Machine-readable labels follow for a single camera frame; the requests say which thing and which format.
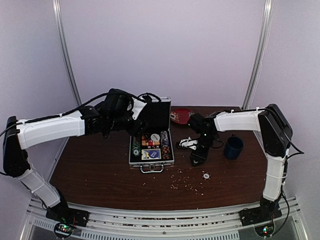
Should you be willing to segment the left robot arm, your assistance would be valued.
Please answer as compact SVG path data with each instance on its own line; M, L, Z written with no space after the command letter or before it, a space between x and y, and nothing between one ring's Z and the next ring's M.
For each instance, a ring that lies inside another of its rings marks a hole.
M3 139L3 171L1 175L18 179L36 195L61 222L72 218L63 194L28 162L27 149L38 144L68 137L101 133L108 138L111 131L125 130L136 136L148 126L141 112L161 98L152 93L138 96L111 88L67 112L45 117L18 120L11 116L1 132Z

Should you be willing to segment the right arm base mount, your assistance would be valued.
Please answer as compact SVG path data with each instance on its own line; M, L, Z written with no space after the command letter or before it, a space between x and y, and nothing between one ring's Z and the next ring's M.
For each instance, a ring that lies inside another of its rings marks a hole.
M275 219L282 216L280 209L270 212L263 207L244 208L238 214L241 225L254 227L255 233L262 238L269 238L275 233Z

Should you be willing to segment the white dealer button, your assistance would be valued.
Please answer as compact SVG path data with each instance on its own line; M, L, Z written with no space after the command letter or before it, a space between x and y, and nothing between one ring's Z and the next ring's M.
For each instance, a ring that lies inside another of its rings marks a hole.
M153 141L153 142L159 142L161 137L159 134L156 134L156 133L153 133L151 136L150 136L150 139Z

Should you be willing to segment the blue yellow card deck box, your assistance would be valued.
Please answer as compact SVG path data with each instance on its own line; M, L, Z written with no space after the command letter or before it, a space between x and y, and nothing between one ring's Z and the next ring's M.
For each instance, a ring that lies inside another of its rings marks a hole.
M153 159L153 158L149 158L149 156L148 156L148 150L155 150L155 149L143 149L142 151L141 151L141 154L142 154L142 156L141 156L141 159L142 160L160 160L161 159L161 150L160 150L160 159Z

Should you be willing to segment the purple small blind button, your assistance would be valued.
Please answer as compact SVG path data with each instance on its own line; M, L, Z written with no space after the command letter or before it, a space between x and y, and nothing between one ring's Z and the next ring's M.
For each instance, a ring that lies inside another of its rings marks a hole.
M148 157L151 159L160 159L161 152L159 149L150 149L148 150Z

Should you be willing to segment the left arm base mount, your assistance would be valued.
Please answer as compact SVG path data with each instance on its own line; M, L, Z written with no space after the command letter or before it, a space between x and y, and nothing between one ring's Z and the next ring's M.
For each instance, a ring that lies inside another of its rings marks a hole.
M89 216L88 211L76 208L69 208L65 216L58 216L49 208L45 215L46 218L57 222L53 227L53 233L60 239L70 237L77 227L86 227Z

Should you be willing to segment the red card deck box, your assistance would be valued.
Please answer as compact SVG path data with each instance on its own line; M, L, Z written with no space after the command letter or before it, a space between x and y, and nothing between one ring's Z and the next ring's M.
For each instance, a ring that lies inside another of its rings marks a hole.
M141 136L141 145L142 146L151 147L151 146L159 146L161 144L160 141L154 142L154 141L151 140L151 135L152 134L143 134Z

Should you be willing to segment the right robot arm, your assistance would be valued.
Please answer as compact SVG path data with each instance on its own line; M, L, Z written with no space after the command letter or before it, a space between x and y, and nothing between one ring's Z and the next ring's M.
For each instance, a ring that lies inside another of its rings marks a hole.
M256 210L259 220L268 220L275 212L281 198L286 179L286 167L292 142L293 129L277 104L264 108L218 111L208 116L195 113L190 116L188 126L199 137L190 155L192 166L202 165L209 149L218 140L219 132L254 131L262 137L262 149L267 159L265 187Z

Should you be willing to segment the aluminium poker case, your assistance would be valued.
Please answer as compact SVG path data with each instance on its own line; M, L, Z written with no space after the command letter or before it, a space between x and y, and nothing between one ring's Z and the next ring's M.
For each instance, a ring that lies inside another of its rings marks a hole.
M128 164L139 168L143 174L162 173L166 166L175 163L170 131L171 98L152 97L140 112L138 119L146 128L130 137Z

